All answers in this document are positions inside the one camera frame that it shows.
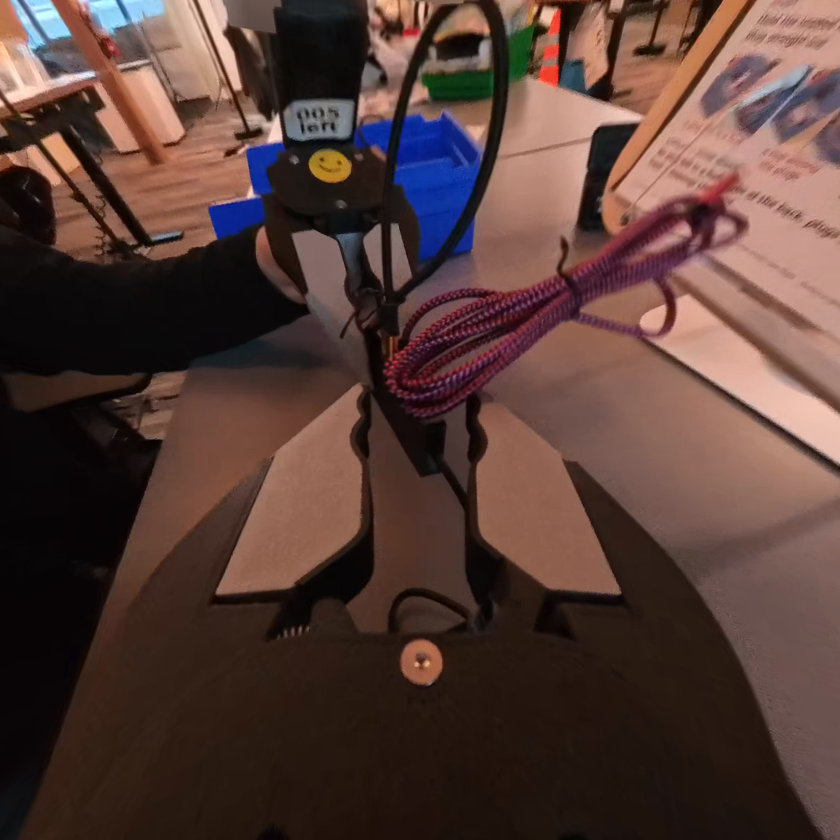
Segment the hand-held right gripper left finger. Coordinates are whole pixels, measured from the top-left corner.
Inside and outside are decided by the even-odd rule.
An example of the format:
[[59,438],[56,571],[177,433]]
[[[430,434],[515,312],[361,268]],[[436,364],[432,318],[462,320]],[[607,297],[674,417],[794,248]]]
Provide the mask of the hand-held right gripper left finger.
[[355,597],[374,568],[371,396],[352,387],[273,455],[217,597]]

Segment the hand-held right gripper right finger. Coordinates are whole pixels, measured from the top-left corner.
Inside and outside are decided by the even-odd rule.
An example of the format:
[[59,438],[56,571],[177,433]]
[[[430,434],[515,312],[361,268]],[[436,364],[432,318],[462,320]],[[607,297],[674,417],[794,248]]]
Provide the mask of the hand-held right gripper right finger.
[[561,453],[497,402],[478,402],[469,435],[469,525],[477,545],[550,593],[620,599]]

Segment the blue plastic box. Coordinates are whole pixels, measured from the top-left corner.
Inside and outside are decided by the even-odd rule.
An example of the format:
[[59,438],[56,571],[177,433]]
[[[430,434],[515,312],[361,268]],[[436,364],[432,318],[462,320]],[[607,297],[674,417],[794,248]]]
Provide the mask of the blue plastic box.
[[[282,143],[247,149],[251,192],[207,212],[217,238],[234,235],[264,220],[261,196],[269,190],[267,169]],[[395,183],[402,187],[420,229],[419,259],[427,262],[444,244],[463,211],[480,168],[480,148],[448,111],[437,119],[406,117],[397,156]]]

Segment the black braided cable orange plugs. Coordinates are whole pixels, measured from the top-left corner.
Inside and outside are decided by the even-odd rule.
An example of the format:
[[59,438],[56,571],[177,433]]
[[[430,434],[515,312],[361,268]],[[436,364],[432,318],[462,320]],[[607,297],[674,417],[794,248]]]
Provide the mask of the black braided cable orange plugs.
[[380,351],[382,362],[390,360],[398,351],[401,334],[399,324],[401,305],[408,295],[424,284],[444,264],[462,239],[468,225],[475,219],[487,191],[501,145],[509,90],[509,47],[505,20],[496,2],[471,1],[469,3],[479,9],[489,28],[493,91],[486,145],[476,181],[451,233],[433,258],[427,261],[415,274],[412,274],[403,286],[394,288],[392,216],[396,194],[396,165],[403,126],[414,84],[433,44],[434,37],[440,27],[455,13],[457,6],[461,5],[461,2],[435,2],[435,10],[420,34],[408,61],[392,114],[392,126],[384,160],[381,209],[377,216],[380,229],[382,279],[377,287],[366,291],[367,298],[371,299],[372,305],[374,305],[372,314],[367,320],[358,321],[360,331],[362,331],[366,340],[377,339],[377,348]]

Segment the person's left hand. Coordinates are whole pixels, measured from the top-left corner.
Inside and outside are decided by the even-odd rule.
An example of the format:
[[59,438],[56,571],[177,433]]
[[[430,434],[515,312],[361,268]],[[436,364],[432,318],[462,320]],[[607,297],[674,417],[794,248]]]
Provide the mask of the person's left hand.
[[307,305],[305,292],[276,262],[265,227],[260,227],[255,237],[255,258],[261,273],[283,297],[297,305]]

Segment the green plastic bin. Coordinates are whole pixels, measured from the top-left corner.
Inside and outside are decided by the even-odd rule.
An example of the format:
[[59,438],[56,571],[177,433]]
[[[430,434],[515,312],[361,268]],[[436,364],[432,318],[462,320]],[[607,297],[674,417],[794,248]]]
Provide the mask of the green plastic bin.
[[[509,79],[525,78],[529,71],[534,26],[519,30],[509,38]],[[494,75],[488,70],[460,70],[454,73],[424,72],[421,82],[432,102],[480,101],[489,99]]]

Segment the white cabinet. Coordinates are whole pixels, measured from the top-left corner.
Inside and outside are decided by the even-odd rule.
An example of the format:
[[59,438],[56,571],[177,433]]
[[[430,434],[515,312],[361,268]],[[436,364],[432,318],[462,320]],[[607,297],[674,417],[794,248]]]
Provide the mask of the white cabinet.
[[[130,62],[121,65],[119,69],[134,100],[163,146],[171,147],[182,142],[186,130],[151,61]],[[112,147],[119,154],[139,153],[139,145],[99,80],[96,82],[96,91],[103,101],[98,120]]]

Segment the white stand base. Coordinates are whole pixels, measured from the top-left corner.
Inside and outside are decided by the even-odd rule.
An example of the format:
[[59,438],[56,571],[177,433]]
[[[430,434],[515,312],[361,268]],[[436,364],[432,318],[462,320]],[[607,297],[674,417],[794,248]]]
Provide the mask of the white stand base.
[[839,464],[839,415],[692,297],[649,342],[828,461]]

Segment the orange traffic cone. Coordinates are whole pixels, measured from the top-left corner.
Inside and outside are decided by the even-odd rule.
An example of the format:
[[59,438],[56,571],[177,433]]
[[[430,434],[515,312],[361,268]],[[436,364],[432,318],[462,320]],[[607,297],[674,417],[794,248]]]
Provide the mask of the orange traffic cone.
[[564,66],[564,58],[560,53],[564,49],[565,34],[563,31],[563,7],[552,6],[551,19],[548,19],[548,12],[541,12],[540,24],[545,25],[545,32],[540,36],[536,49],[540,53],[539,58],[539,80],[553,88],[560,85],[560,74]]

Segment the black charger with display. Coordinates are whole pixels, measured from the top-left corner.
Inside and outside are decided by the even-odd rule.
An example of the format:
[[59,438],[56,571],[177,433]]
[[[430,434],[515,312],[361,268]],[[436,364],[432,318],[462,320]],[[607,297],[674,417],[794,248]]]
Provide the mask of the black charger with display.
[[576,227],[584,233],[604,228],[603,196],[615,163],[637,130],[636,122],[610,123],[598,127],[591,137]]

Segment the printed instruction sheet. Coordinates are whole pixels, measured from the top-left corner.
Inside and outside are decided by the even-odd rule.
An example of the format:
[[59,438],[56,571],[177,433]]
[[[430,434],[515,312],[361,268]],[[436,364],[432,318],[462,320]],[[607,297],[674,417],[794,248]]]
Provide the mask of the printed instruction sheet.
[[717,261],[838,338],[839,2],[754,2],[618,183],[629,209],[729,172],[749,222]]

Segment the wooden support post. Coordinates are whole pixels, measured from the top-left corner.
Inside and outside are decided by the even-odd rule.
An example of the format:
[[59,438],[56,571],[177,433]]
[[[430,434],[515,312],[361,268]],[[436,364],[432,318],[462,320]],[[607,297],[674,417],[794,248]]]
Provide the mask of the wooden support post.
[[151,165],[167,162],[165,147],[134,99],[118,65],[102,47],[99,35],[89,16],[82,11],[81,5],[76,1],[53,1],[52,4],[108,93],[147,162]]

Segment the black frame table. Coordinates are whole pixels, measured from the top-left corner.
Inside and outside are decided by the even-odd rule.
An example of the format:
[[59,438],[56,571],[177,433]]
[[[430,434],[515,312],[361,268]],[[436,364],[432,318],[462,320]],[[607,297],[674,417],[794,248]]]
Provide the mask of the black frame table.
[[[71,197],[91,217],[100,234],[103,253],[132,259],[146,255],[153,248],[183,241],[181,230],[150,234],[145,229],[80,134],[79,129],[92,122],[104,107],[93,79],[62,82],[16,100],[2,91],[1,101],[2,154],[23,152],[34,146],[68,187]],[[95,204],[81,190],[67,168],[47,148],[45,138],[54,133],[77,160],[95,188],[100,204]]]

